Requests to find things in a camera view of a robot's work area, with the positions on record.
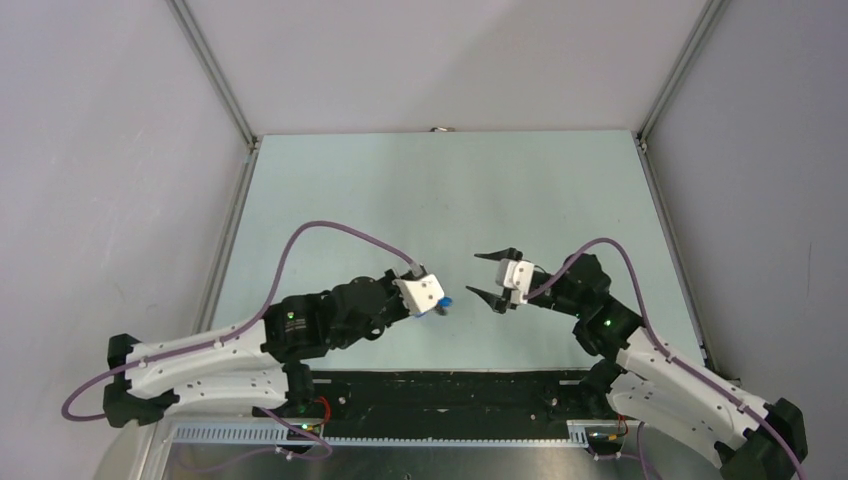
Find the light blue tabletop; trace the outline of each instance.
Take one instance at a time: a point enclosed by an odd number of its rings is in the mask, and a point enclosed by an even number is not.
[[[691,358],[697,339],[627,131],[273,135],[262,140],[213,328],[253,315],[280,252],[309,220],[374,235],[435,273],[447,317],[399,322],[377,341],[310,360],[316,369],[534,370],[590,367],[571,317],[532,306],[497,315],[465,285],[498,291],[497,264],[472,257],[516,247],[550,272],[586,241],[612,237],[633,259],[658,333]],[[627,270],[593,252],[612,293],[636,310]],[[334,230],[301,236],[276,300],[405,265]]]

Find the purple cable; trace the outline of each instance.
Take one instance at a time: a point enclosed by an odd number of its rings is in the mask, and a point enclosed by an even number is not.
[[[280,278],[283,275],[283,267],[285,267],[285,265],[286,265],[286,259],[289,256],[289,252],[291,251],[292,246],[294,245],[294,242],[297,240],[297,238],[300,236],[300,234],[302,234],[306,230],[313,228],[313,227],[326,227],[326,228],[334,228],[336,230],[341,230],[342,232],[353,235],[354,237],[360,238],[360,239],[365,240],[366,242],[368,242],[372,245],[380,247],[383,250],[388,251],[389,253],[395,254],[396,256],[400,257],[404,262],[409,264],[411,267],[418,265],[415,262],[415,260],[412,259],[412,257],[410,257],[406,253],[402,252],[401,250],[389,245],[388,243],[383,242],[382,240],[378,240],[377,238],[374,238],[371,235],[368,235],[367,233],[363,233],[363,232],[360,232],[359,230],[348,227],[347,225],[342,225],[341,223],[329,222],[329,221],[325,221],[325,220],[315,220],[315,221],[312,221],[312,222],[306,222],[303,225],[301,225],[300,227],[298,227],[297,230],[294,231],[292,236],[289,238],[289,241],[286,243],[286,247],[283,249],[283,253],[280,256],[280,262],[277,264],[277,271],[274,273],[274,280],[271,282],[271,290],[268,292],[268,297],[265,299],[265,302],[262,304],[262,307],[260,307],[259,311],[257,311],[256,314],[250,320],[248,320],[244,325],[242,325],[241,327],[233,330],[232,332],[230,332],[230,333],[222,336],[220,339],[218,339],[218,340],[220,340],[221,343],[226,343],[226,342],[232,340],[233,338],[241,335],[242,333],[247,331],[250,327],[252,327],[254,324],[256,324],[256,322],[258,322],[262,318],[262,315],[265,315],[265,311],[268,310],[269,306],[271,306],[271,302],[274,300],[274,295],[276,295],[276,293],[277,293],[277,287],[280,285]],[[158,353],[156,355],[151,355],[144,360],[146,361],[146,363],[149,364],[149,363],[155,362],[157,360],[164,360],[166,358],[176,357],[176,356],[179,356],[179,355],[185,355],[187,353],[192,353],[192,352],[196,352],[198,350],[203,350],[204,348],[211,348],[213,345],[215,345],[215,342],[216,342],[216,340],[209,340],[209,341],[206,341],[206,342],[201,342],[201,343],[198,343],[198,344],[195,344],[195,345],[190,345],[190,346],[187,346],[187,347],[178,348],[176,350],[171,350],[171,351],[168,351],[168,352]],[[94,386],[95,384],[100,383],[101,381],[103,381],[103,380],[105,380],[109,377],[112,377],[112,376],[117,375],[119,373],[125,372],[125,371],[127,371],[131,368],[135,368],[140,363],[141,363],[141,360],[135,360],[135,361],[127,363],[125,365],[121,365],[119,367],[116,367],[116,368],[109,370],[108,372],[103,372],[100,375],[97,375],[96,377],[92,378],[91,380],[80,385],[79,388],[74,390],[73,393],[71,393],[68,396],[68,398],[65,400],[65,402],[62,404],[62,416],[65,418],[65,420],[70,420],[72,422],[90,422],[92,420],[101,420],[103,418],[106,418],[105,413],[98,413],[96,415],[74,415],[70,411],[71,404],[74,403],[74,401],[77,399],[77,397],[82,395],[83,392],[85,392],[86,390],[88,390],[89,388]]]
[[[560,267],[560,269],[550,279],[548,279],[547,282],[543,283],[536,290],[533,290],[532,292],[525,295],[524,298],[530,300],[543,294],[548,288],[550,288],[554,283],[556,283],[556,281],[559,280],[560,277],[565,275],[565,273],[568,271],[569,268],[571,268],[572,265],[574,265],[574,262],[577,261],[580,255],[582,255],[584,252],[586,252],[586,250],[592,248],[593,246],[599,243],[607,243],[609,245],[612,245],[613,247],[615,247],[616,250],[618,250],[618,253],[621,254],[621,257],[624,259],[624,264],[627,266],[627,271],[630,273],[630,280],[633,282],[633,290],[636,293],[636,301],[639,304],[639,313],[642,315],[642,321],[645,323],[645,331],[648,332],[648,338],[651,340],[651,343],[654,345],[657,351],[662,353],[662,355],[666,359],[669,359],[669,357],[671,357],[671,352],[665,347],[665,345],[662,344],[662,342],[660,342],[656,332],[654,331],[654,328],[651,326],[650,320],[648,320],[648,311],[645,308],[645,300],[642,297],[642,289],[639,287],[639,280],[636,278],[636,270],[633,268],[633,263],[630,261],[630,257],[627,255],[627,252],[624,251],[624,247],[622,247],[620,243],[616,242],[611,238],[602,237],[587,242],[585,245],[577,249],[577,251],[574,252],[568,259],[568,261],[563,263],[562,267]],[[804,472],[804,467],[801,466],[801,461],[798,460],[798,457],[795,455],[795,452],[792,451],[792,447],[790,447],[789,444],[786,443],[786,440],[784,440],[783,437],[781,437],[780,434],[777,433],[777,430],[775,430],[774,427],[769,425],[769,423],[766,422],[763,417],[761,417],[757,412],[752,410],[751,407],[744,405],[742,400],[736,398],[736,395],[733,395],[732,393],[727,391],[727,389],[725,389],[703,373],[699,372],[686,362],[680,360],[677,357],[671,357],[670,361],[682,368],[684,371],[686,371],[693,377],[700,380],[703,384],[718,392],[719,395],[726,398],[730,403],[736,405],[737,408],[740,408],[741,411],[745,412],[746,414],[748,414],[748,416],[753,418],[755,422],[759,423],[760,426],[763,427],[772,436],[772,438],[774,438],[774,440],[780,445],[780,447],[783,448],[783,451],[786,452],[786,455],[789,456],[789,460],[792,462],[792,466],[795,467],[795,471],[798,473],[798,479],[807,480],[807,474],[806,472]]]
[[[618,455],[616,455],[616,454],[612,454],[612,455],[598,455],[597,453],[595,453],[595,450],[592,448],[592,446],[591,446],[591,445],[589,445],[588,449],[589,449],[589,453],[590,453],[593,457],[596,457],[596,458],[598,459],[598,461],[620,460],[620,459],[622,459],[622,458],[623,458],[623,459],[625,459],[625,460],[634,460],[634,461],[637,461],[637,462],[639,462],[639,463],[641,463],[641,464],[642,464],[643,472],[644,472],[644,468],[647,468],[647,469],[648,469],[648,471],[649,471],[649,472],[650,472],[650,473],[651,473],[651,474],[652,474],[652,475],[653,475],[653,476],[654,476],[657,480],[663,480],[662,476],[660,475],[660,472],[659,472],[656,468],[654,468],[654,466],[653,466],[653,464],[651,464],[651,462],[649,462],[648,460],[645,460],[644,462],[642,462],[642,461],[639,459],[639,457],[638,457],[638,456],[636,456],[636,455],[633,455],[633,454],[631,454],[631,453],[619,453]]]
[[[245,452],[241,455],[238,455],[236,457],[233,457],[233,458],[227,460],[224,463],[220,463],[220,464],[215,465],[213,467],[196,468],[196,467],[192,467],[190,465],[186,465],[186,463],[183,461],[183,459],[180,458],[179,451],[177,451],[176,454],[175,454],[175,461],[176,461],[177,465],[179,465],[180,468],[182,468],[183,470],[187,470],[187,471],[193,472],[193,473],[211,473],[211,472],[217,472],[219,470],[223,470],[223,469],[225,469],[225,468],[227,468],[231,465],[234,465],[238,462],[241,462],[242,460],[245,460],[247,458],[253,457],[255,455],[260,455],[260,454],[263,454],[263,453],[285,453],[286,458],[299,458],[299,459],[302,459],[302,460],[309,460],[309,461],[324,460],[325,458],[328,458],[330,455],[333,454],[333,447],[330,446],[330,444],[327,443],[327,441],[324,440],[323,438],[313,434],[312,432],[307,432],[306,430],[295,427],[294,425],[292,425],[289,422],[278,417],[277,415],[274,414],[274,412],[272,412],[272,411],[270,411],[266,408],[260,407],[259,409],[262,410],[262,412],[265,413],[265,415],[268,415],[271,419],[273,419],[275,422],[279,423],[280,425],[288,428],[291,431],[297,432],[297,433],[303,435],[304,437],[306,437],[306,438],[316,442],[317,444],[321,445],[322,447],[324,447],[326,452],[323,455],[320,455],[320,456],[312,456],[312,455],[308,455],[308,453],[312,451],[311,449],[307,453],[295,453],[295,452],[286,450],[282,447],[280,447],[279,449],[278,449],[278,447],[261,447],[261,448],[255,449],[255,450],[250,450],[249,452]]]
[[[642,430],[645,428],[645,422],[639,423],[639,428],[636,429],[636,453],[639,454],[639,464],[642,466],[642,475],[645,480],[651,480],[648,476],[648,459],[645,458],[645,449],[642,448]]]

